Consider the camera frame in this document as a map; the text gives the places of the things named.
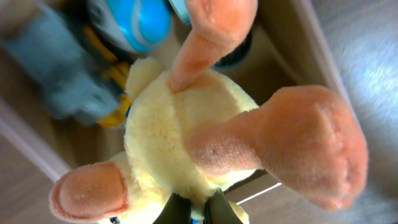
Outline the colourful puzzle cube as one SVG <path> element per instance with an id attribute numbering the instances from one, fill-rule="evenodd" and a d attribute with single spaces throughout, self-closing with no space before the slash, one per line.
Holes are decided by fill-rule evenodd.
<path id="1" fill-rule="evenodd" d="M 186 26 L 190 26 L 190 17 L 185 0 L 169 0 L 169 3 L 179 20 Z"/>

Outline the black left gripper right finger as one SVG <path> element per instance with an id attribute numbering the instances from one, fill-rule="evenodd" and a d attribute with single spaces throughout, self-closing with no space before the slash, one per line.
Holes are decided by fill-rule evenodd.
<path id="1" fill-rule="evenodd" d="M 204 216 L 204 224 L 243 224 L 221 189 L 206 201 Z"/>

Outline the black round puck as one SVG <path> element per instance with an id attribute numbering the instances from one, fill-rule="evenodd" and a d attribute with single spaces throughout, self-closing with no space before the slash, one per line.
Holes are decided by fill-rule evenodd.
<path id="1" fill-rule="evenodd" d="M 248 33 L 245 40 L 236 47 L 231 53 L 220 59 L 213 67 L 228 68 L 235 66 L 242 61 L 249 53 L 252 44 L 252 31 Z"/>

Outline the yellow plush bunny toy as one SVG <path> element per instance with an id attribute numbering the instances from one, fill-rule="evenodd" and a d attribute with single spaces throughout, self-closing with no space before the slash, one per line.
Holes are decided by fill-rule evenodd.
<path id="1" fill-rule="evenodd" d="M 187 1 L 192 29 L 171 69 L 130 68 L 124 151 L 64 174 L 49 196 L 71 223 L 248 223 L 224 191 L 262 169 L 324 210 L 351 206 L 368 174 L 349 104 L 320 85 L 283 87 L 258 105 L 213 65 L 237 48 L 257 1 Z"/>

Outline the yellow grey toy truck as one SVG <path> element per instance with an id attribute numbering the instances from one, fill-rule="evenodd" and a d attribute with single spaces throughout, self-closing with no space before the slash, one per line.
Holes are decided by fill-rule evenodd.
<path id="1" fill-rule="evenodd" d="M 131 63 L 110 51 L 89 24 L 42 3 L 39 15 L 1 46 L 35 82 L 52 118 L 108 129 L 126 122 Z"/>

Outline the blue white ball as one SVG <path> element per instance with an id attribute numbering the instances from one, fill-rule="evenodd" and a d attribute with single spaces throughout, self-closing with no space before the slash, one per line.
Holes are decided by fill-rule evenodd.
<path id="1" fill-rule="evenodd" d="M 169 35 L 171 13 L 164 0 L 88 0 L 96 30 L 121 50 L 148 54 Z"/>

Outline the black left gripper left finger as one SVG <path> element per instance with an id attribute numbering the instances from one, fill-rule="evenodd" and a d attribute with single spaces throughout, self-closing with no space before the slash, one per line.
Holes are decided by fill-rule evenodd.
<path id="1" fill-rule="evenodd" d="M 173 193 L 153 224 L 192 224 L 191 201 Z"/>

